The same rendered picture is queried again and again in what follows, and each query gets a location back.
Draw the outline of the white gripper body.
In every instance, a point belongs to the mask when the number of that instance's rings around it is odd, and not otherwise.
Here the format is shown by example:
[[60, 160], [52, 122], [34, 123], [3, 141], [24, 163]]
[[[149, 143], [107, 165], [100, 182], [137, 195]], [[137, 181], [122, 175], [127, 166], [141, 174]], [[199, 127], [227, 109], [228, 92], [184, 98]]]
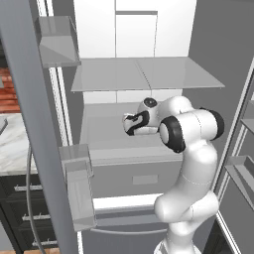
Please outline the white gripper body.
[[131, 127], [132, 127], [132, 117], [133, 115], [132, 114], [129, 114], [129, 113], [125, 113], [123, 115], [123, 128], [124, 128], [124, 131], [129, 135], [131, 136], [132, 135], [132, 131], [131, 131]]

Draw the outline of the grey fridge crisper drawer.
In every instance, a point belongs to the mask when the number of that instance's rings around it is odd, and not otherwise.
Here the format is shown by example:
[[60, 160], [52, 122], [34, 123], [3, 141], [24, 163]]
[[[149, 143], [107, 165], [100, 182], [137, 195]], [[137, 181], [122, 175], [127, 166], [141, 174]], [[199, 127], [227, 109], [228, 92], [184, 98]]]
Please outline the grey fridge crisper drawer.
[[129, 136], [122, 125], [136, 103], [86, 104], [80, 142], [88, 146], [98, 197], [163, 193], [179, 174], [183, 156], [169, 150], [160, 136]]

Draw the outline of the glass fridge shelf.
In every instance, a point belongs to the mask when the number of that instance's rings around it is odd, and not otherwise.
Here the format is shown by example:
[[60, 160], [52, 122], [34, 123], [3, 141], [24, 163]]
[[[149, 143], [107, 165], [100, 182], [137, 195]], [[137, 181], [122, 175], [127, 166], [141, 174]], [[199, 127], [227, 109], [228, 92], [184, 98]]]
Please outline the glass fridge shelf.
[[84, 59], [72, 91], [123, 91], [223, 87], [189, 57]]

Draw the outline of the tall clear door bin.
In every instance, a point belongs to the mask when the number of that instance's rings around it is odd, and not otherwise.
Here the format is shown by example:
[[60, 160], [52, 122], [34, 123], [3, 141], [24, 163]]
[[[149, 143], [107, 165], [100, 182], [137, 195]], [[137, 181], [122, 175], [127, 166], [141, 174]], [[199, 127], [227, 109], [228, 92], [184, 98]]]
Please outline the tall clear door bin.
[[60, 147], [63, 175], [75, 231], [96, 226], [90, 179], [94, 176], [87, 144]]

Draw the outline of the grey freezer drawer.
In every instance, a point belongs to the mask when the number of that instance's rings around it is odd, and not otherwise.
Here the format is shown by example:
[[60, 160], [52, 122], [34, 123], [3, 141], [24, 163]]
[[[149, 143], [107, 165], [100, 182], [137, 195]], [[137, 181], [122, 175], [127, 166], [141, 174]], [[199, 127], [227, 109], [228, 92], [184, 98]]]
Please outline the grey freezer drawer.
[[[95, 198], [97, 226], [115, 231], [166, 229], [154, 212], [158, 193]], [[82, 232], [82, 254], [154, 254], [165, 233], [148, 235], [110, 235]]]

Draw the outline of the grey left fridge door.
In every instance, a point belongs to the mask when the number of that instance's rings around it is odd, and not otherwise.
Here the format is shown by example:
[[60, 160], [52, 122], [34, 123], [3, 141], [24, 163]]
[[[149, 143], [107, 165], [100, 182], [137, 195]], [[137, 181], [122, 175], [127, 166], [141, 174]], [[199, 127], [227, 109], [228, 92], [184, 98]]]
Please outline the grey left fridge door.
[[0, 37], [61, 254], [78, 254], [29, 0], [0, 0]]

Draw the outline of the grey fridge door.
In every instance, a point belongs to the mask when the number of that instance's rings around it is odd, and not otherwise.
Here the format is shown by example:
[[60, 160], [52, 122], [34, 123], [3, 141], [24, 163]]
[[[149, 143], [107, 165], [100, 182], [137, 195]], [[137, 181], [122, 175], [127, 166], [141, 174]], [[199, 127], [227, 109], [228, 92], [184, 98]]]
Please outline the grey fridge door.
[[254, 254], [254, 207], [225, 169], [230, 157], [250, 156], [254, 161], [254, 135], [241, 125], [242, 112], [249, 100], [254, 100], [254, 59], [241, 90], [213, 184], [219, 211], [203, 254]]
[[0, 37], [61, 254], [78, 254], [29, 0], [0, 0]]

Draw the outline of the small clear door bin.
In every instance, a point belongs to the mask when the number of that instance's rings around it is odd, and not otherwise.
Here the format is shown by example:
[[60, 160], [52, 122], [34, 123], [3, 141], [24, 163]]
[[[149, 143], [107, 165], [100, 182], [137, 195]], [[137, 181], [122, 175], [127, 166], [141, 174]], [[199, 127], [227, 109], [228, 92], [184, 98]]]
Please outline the small clear door bin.
[[76, 30], [70, 16], [39, 17], [35, 28], [43, 67], [80, 65]]

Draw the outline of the clear right door bin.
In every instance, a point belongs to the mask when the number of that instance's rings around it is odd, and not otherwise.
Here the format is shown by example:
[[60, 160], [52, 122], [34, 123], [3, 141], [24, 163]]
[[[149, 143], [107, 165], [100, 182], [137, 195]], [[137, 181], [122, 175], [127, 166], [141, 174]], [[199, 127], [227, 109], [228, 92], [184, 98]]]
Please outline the clear right door bin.
[[241, 125], [254, 135], [254, 100], [249, 100], [245, 105], [242, 112]]
[[254, 207], [254, 161], [252, 158], [250, 156], [230, 157], [225, 169]]

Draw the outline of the grey fridge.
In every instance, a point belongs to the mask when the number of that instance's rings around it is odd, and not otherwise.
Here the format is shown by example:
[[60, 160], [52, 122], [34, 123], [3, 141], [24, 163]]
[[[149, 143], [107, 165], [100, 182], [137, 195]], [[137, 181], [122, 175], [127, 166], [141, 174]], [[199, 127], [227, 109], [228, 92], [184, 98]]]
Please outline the grey fridge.
[[[76, 30], [80, 65], [46, 68], [53, 94], [61, 147], [82, 144], [86, 104], [159, 102], [184, 96], [193, 108], [213, 110], [224, 132], [212, 142], [217, 168], [249, 66], [254, 59], [254, 0], [37, 0], [39, 17], [70, 16]], [[84, 59], [189, 57], [223, 87], [72, 91]], [[215, 216], [196, 231], [192, 242], [201, 254]]]

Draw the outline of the black cabinet drawer front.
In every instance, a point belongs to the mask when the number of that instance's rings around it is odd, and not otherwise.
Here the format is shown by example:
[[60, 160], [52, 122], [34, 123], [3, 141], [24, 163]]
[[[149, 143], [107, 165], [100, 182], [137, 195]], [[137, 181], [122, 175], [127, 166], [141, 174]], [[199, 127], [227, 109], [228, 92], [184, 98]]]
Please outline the black cabinet drawer front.
[[[37, 232], [41, 243], [45, 248], [58, 246], [57, 238], [51, 228], [38, 228]], [[38, 248], [33, 231], [30, 228], [14, 228], [14, 235], [23, 250], [33, 250]]]
[[[27, 205], [24, 202], [0, 202], [3, 218], [11, 228], [28, 229], [31, 227]], [[37, 229], [53, 228], [51, 218], [42, 211], [33, 212], [33, 218]]]
[[[26, 185], [26, 176], [17, 175], [17, 176], [1, 176], [0, 177], [0, 202], [15, 202], [15, 201], [26, 201], [26, 192], [25, 191], [15, 191], [15, 186], [25, 186]], [[31, 176], [31, 185], [41, 185], [38, 175]], [[32, 190], [31, 191], [31, 200], [40, 201], [44, 200], [43, 190]]]

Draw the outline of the grey right fridge door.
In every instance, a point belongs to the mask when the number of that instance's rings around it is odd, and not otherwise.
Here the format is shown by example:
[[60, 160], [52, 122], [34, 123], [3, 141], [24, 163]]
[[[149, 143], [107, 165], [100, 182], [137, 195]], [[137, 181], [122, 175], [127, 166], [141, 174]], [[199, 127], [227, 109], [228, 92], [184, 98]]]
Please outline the grey right fridge door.
[[241, 125], [242, 112], [249, 100], [254, 100], [254, 59], [241, 90], [213, 184], [219, 211], [203, 254], [254, 254], [254, 207], [225, 169], [230, 157], [250, 156], [254, 161], [254, 135]]

